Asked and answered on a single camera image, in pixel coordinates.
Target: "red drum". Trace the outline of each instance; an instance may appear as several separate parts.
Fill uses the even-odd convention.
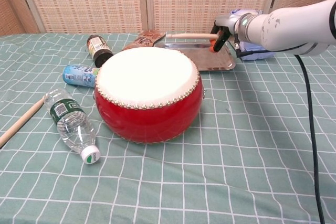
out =
[[[94,92],[98,111],[113,132],[129,141],[157,143],[177,137],[193,123],[204,89],[186,55],[139,47],[108,59]]]

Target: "drumstick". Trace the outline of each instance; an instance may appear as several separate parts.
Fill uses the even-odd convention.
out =
[[[35,103],[0,137],[0,148],[42,107],[44,98]]]
[[[218,34],[167,34],[166,37],[174,39],[218,39]]]

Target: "metal tray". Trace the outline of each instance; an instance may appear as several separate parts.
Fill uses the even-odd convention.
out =
[[[174,49],[189,57],[199,71],[230,70],[236,66],[227,46],[217,53],[211,52],[209,42],[157,42],[154,47]]]

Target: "white drumhead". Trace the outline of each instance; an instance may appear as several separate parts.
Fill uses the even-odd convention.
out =
[[[106,99],[157,107],[183,97],[198,83],[196,65],[180,51],[139,47],[121,51],[100,68],[96,86]]]

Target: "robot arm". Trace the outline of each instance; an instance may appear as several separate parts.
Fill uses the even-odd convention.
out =
[[[336,0],[326,0],[303,7],[280,8],[270,14],[219,15],[211,31],[221,30],[213,49],[219,51],[234,35],[239,57],[249,54],[240,52],[240,41],[261,45],[272,52],[319,55],[329,45],[336,45],[335,10]]]

